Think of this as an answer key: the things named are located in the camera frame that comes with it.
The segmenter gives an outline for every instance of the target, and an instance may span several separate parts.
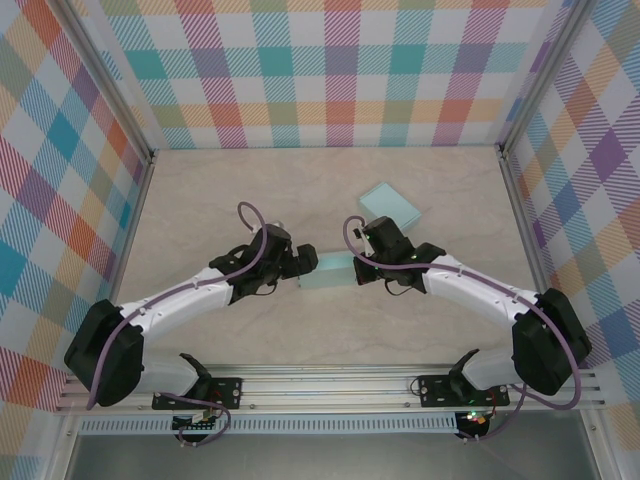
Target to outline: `marble-pattern surface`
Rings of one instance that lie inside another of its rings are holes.
[[[493,148],[163,151],[119,302],[165,289],[248,243],[240,200],[282,221],[295,244],[344,250],[344,219],[381,181],[422,212],[409,232],[414,244],[428,241],[488,275],[533,287]],[[271,296],[192,320],[152,349],[203,363],[442,363],[509,338],[473,312],[415,291],[392,297],[380,282],[301,290],[289,280]]]

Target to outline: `light blue box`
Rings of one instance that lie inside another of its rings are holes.
[[[325,288],[357,285],[353,254],[331,252],[318,254],[316,269],[299,278],[300,288]]]
[[[362,213],[371,222],[379,217],[389,217],[406,233],[422,214],[388,183],[381,183],[365,193],[358,201]]]

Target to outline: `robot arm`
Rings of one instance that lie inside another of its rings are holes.
[[[263,285],[275,288],[280,279],[316,268],[318,257],[313,246],[299,246],[294,256],[291,236],[283,228],[274,224],[265,228],[266,246],[261,255],[263,229],[251,244],[217,257],[197,275],[168,290],[120,307],[102,300],[89,309],[64,360],[87,389],[99,371],[97,403],[110,406],[134,391],[167,390],[195,400],[210,398],[210,377],[197,360],[182,354],[190,366],[153,362],[144,357],[144,346],[202,313],[255,295]],[[247,269],[257,256],[259,260]],[[113,343],[99,365],[109,338]]]
[[[364,256],[370,261],[404,265],[403,269],[385,269],[356,257],[359,285],[379,279],[397,281],[422,293],[445,297],[511,329],[511,347],[472,350],[451,369],[450,387],[461,400],[477,390],[520,382],[544,395],[554,395],[571,376],[569,360],[557,338],[525,303],[535,305],[551,319],[578,364],[591,351],[569,300],[558,290],[538,293],[518,289],[479,274],[429,243],[414,248],[388,217],[378,218],[355,233],[365,243]],[[410,268],[411,264],[438,268]]]

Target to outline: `beige floor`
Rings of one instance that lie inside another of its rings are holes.
[[[120,302],[182,281],[250,237],[236,216],[253,202],[294,243],[344,250],[343,220],[381,181],[421,212],[414,244],[436,244],[505,282],[533,282],[492,148],[200,150],[163,152],[151,182]],[[395,298],[380,283],[301,290],[281,282],[174,330],[155,351],[204,363],[441,363],[504,344],[502,331],[443,299]]]

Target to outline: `light blue block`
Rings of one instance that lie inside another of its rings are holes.
[[[388,183],[381,183],[365,193],[358,203],[367,221],[386,216],[393,219],[404,233],[418,223],[422,215]]]
[[[318,266],[313,272],[302,275],[299,285],[301,288],[357,285],[353,254],[349,251],[319,253]]]

